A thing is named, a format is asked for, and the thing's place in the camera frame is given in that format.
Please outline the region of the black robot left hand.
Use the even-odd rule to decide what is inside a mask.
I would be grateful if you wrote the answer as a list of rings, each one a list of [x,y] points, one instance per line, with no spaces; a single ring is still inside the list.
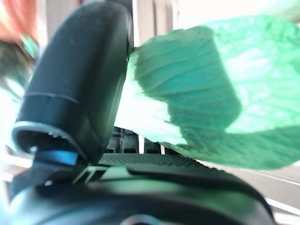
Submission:
[[[80,6],[37,62],[12,128],[32,156],[10,225],[273,225],[264,197],[232,174],[182,155],[106,153],[133,50],[114,1]]]

